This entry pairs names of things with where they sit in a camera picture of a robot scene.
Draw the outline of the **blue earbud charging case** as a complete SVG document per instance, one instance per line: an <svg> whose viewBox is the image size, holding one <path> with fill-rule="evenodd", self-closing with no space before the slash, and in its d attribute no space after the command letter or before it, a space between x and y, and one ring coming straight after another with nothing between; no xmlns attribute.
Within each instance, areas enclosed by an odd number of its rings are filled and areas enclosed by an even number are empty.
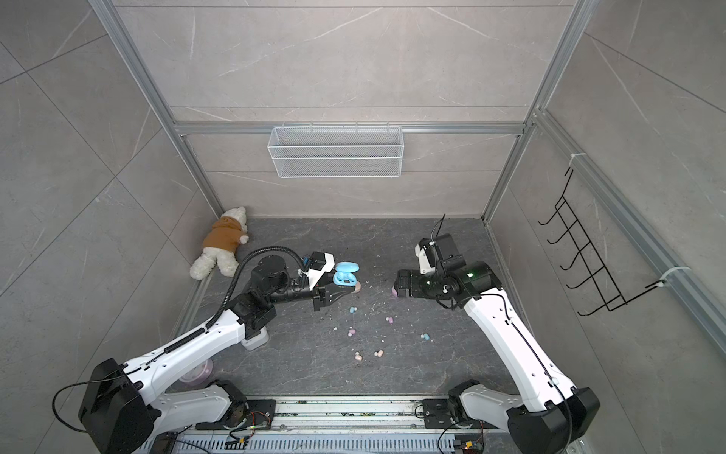
<svg viewBox="0 0 726 454"><path fill-rule="evenodd" d="M355 287L357 285L355 274L358 271L359 264L355 262L339 262L335 266L333 282L342 287Z"/></svg>

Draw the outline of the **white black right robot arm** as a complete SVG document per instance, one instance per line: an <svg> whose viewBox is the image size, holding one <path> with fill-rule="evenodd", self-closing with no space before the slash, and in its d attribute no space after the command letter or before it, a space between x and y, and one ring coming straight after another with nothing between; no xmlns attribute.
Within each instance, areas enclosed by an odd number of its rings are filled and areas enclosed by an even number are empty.
<svg viewBox="0 0 726 454"><path fill-rule="evenodd" d="M399 297L439 304L450 300L485 334L518 389L500 393L469 380L453 388L448 412L453 423L488 423L510 433L523 453L563 453L592 424L600 402L578 388L546 355L514 310L492 269L478 261L445 272L400 270L393 286Z"/></svg>

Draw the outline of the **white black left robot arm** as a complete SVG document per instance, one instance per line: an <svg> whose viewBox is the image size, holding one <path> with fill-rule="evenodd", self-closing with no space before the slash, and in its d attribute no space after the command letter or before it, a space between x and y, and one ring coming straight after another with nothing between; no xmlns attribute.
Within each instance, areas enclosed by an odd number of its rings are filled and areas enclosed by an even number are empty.
<svg viewBox="0 0 726 454"><path fill-rule="evenodd" d="M66 427L88 435L101 453L132 453L150 438L198 424L235 431L250 418L247 398L230 381L181 393L168 388L231 346L251 351L265 344L277 305L309 300L319 311L358 292L358 270L330 253L300 257L284 246L249 253L207 321L140 357L100 363L79 384L79 425Z"/></svg>

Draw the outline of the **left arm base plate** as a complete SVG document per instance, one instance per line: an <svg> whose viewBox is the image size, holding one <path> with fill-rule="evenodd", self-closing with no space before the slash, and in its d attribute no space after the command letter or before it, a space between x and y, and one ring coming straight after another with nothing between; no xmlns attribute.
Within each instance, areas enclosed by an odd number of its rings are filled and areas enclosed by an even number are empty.
<svg viewBox="0 0 726 454"><path fill-rule="evenodd" d="M197 431L222 431L226 429L247 429L269 424L275 416L277 401L274 399L252 399L246 403L233 403L227 412L215 422L198 423Z"/></svg>

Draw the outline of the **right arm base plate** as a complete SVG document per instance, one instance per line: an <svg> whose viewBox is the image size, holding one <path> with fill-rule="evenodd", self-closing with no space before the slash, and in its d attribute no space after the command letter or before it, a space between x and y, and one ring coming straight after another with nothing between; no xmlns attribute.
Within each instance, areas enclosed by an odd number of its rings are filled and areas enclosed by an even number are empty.
<svg viewBox="0 0 726 454"><path fill-rule="evenodd" d="M457 397L423 399L414 405L413 414L427 429L495 429L495 426L468 416Z"/></svg>

